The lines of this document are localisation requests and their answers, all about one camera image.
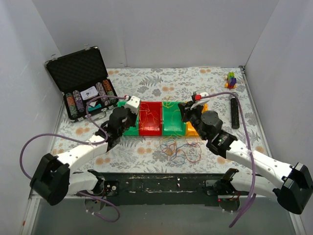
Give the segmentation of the black microphone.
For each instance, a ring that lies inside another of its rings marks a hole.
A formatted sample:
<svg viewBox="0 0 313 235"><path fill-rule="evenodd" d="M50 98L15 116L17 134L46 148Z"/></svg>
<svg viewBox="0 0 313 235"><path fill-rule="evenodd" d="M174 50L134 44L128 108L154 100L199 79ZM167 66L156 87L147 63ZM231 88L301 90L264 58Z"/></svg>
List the black microphone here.
<svg viewBox="0 0 313 235"><path fill-rule="evenodd" d="M233 129L240 128L239 122L239 106L235 96L230 95L230 108L231 108L231 126Z"/></svg>

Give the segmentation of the black poker chip case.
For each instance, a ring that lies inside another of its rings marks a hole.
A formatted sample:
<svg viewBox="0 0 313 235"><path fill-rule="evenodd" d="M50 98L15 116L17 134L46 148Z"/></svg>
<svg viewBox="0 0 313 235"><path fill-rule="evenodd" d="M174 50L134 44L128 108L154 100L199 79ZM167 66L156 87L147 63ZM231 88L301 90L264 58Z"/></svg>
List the black poker chip case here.
<svg viewBox="0 0 313 235"><path fill-rule="evenodd" d="M63 95L67 116L77 122L117 106L118 98L98 47L45 62Z"/></svg>

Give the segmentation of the colourful toy block figure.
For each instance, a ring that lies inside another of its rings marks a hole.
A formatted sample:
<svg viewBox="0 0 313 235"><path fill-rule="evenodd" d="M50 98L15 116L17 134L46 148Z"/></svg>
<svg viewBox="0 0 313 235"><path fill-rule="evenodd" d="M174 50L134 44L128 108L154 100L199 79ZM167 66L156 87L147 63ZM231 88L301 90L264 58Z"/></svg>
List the colourful toy block figure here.
<svg viewBox="0 0 313 235"><path fill-rule="evenodd" d="M237 79L233 72L229 72L225 76L225 88L234 89L236 88Z"/></svg>

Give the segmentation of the left green bin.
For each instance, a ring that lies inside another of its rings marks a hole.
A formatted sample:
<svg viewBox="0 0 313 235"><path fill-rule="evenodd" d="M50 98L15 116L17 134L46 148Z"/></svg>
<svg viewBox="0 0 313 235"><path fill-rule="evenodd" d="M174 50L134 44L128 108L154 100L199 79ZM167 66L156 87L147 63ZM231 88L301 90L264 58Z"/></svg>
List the left green bin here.
<svg viewBox="0 0 313 235"><path fill-rule="evenodd" d="M117 106L122 107L126 104L126 101L119 101ZM137 115L135 127L130 127L127 131L124 132L124 136L139 136L139 115Z"/></svg>

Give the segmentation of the floral table mat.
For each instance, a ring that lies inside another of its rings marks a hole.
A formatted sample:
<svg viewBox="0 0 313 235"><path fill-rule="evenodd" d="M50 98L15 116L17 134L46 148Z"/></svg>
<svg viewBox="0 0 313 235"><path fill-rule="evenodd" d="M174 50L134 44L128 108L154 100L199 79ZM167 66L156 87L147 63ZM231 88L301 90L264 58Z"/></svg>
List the floral table mat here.
<svg viewBox="0 0 313 235"><path fill-rule="evenodd" d="M244 114L238 130L231 127L230 100L225 76L233 72ZM208 108L216 111L223 129L252 150L268 154L239 68L110 69L109 78L119 96L135 95L143 101L189 101L194 91L212 95ZM230 168L248 168L212 154L198 138L126 137L108 153L93 158L79 168L83 172L121 173L224 173Z"/></svg>

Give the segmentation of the red bin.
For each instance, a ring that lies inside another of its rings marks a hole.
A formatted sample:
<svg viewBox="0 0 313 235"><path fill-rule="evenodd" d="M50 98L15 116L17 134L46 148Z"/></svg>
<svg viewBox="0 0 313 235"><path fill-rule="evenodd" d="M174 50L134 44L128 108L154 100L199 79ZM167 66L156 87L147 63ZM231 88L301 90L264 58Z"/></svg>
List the red bin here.
<svg viewBox="0 0 313 235"><path fill-rule="evenodd" d="M162 135L162 103L142 101L139 109L139 135Z"/></svg>

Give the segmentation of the right green bin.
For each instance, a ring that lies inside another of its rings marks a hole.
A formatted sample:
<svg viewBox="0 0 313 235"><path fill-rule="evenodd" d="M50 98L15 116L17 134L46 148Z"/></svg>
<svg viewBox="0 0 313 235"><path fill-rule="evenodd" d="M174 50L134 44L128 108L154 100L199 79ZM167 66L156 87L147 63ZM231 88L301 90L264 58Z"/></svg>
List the right green bin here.
<svg viewBox="0 0 313 235"><path fill-rule="evenodd" d="M162 102L162 135L185 136L186 123L181 121L179 101Z"/></svg>

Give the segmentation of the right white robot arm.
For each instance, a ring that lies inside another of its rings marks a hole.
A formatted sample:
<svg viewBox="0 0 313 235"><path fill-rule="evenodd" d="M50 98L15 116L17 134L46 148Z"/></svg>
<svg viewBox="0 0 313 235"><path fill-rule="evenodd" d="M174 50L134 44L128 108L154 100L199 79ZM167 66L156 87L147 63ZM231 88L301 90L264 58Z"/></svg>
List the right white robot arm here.
<svg viewBox="0 0 313 235"><path fill-rule="evenodd" d="M313 194L309 169L275 160L258 151L250 151L234 135L222 130L222 120L215 111L203 111L203 103L189 101L178 104L182 122L190 122L207 148L215 155L237 162L256 172L250 176L231 168L212 185L218 195L236 191L252 191L277 202L287 211L301 214Z"/></svg>

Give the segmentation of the orange bin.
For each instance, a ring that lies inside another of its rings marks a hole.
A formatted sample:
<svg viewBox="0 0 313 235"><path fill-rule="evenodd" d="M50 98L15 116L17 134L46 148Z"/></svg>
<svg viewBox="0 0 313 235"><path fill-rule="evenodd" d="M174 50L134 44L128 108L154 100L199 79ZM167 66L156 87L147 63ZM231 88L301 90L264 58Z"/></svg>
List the orange bin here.
<svg viewBox="0 0 313 235"><path fill-rule="evenodd" d="M208 105L204 104L202 113L208 110ZM186 137L198 137L198 133L195 128L192 126L191 122L186 123L186 130L185 130Z"/></svg>

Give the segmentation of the aluminium frame rail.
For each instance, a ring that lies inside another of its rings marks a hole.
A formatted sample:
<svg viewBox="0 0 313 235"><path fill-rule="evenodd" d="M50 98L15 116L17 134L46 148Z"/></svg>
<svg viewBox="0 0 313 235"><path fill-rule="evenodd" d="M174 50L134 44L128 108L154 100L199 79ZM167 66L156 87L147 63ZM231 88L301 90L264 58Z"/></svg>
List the aluminium frame rail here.
<svg viewBox="0 0 313 235"><path fill-rule="evenodd" d="M252 93L251 93L251 90L250 90L250 87L249 87L249 84L248 84L248 81L247 81L245 66L239 66L239 69L241 71L241 75L243 77L243 80L244 80L247 92L249 94L249 100L251 102L251 106L253 107L253 111L255 112L257 123L258 123L258 127L259 127L259 129L261 131L261 135L262 135L262 138L263 138L263 141L264 141L267 153L268 153L268 155L270 157L272 157L273 159L276 159L272 155L272 152L271 152L269 144L268 144L268 140L267 140L267 138L265 136L264 129L262 127L262 123L261 123L261 120L260 120L260 117L259 117L259 112L258 112L258 109L257 109L256 104L254 102L254 99L253 99L253 96L252 96ZM300 215L293 214L293 213L291 213L289 211L287 211L287 213L289 214L289 217L291 219L291 224L293 226L295 234L296 235L306 235L306 231L305 231L305 228L303 226L303 222L301 220Z"/></svg>

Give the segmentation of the green bin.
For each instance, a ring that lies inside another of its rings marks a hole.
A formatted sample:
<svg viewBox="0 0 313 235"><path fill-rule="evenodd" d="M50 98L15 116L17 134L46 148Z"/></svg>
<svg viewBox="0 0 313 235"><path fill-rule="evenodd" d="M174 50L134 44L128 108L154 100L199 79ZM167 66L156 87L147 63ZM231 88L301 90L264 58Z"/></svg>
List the green bin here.
<svg viewBox="0 0 313 235"><path fill-rule="evenodd" d="M179 101L162 102L162 135L185 136L186 123L181 121Z"/></svg>
<svg viewBox="0 0 313 235"><path fill-rule="evenodd" d="M126 104L126 101L119 101L117 106L122 107ZM139 136L139 115L137 115L135 127L130 127L127 131L124 132L124 136Z"/></svg>

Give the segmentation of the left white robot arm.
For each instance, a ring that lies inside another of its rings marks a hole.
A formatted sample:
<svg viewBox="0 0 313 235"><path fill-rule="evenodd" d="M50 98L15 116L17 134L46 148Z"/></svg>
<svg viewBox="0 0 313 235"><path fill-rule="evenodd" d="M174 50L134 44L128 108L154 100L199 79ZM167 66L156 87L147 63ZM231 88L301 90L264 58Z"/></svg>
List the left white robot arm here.
<svg viewBox="0 0 313 235"><path fill-rule="evenodd" d="M82 173L77 170L113 149L124 132L135 126L137 115L138 112L132 112L130 108L117 107L86 144L58 156L44 155L30 182L31 188L52 206L60 203L67 194L80 191L88 191L94 196L102 194L102 174L91 169Z"/></svg>

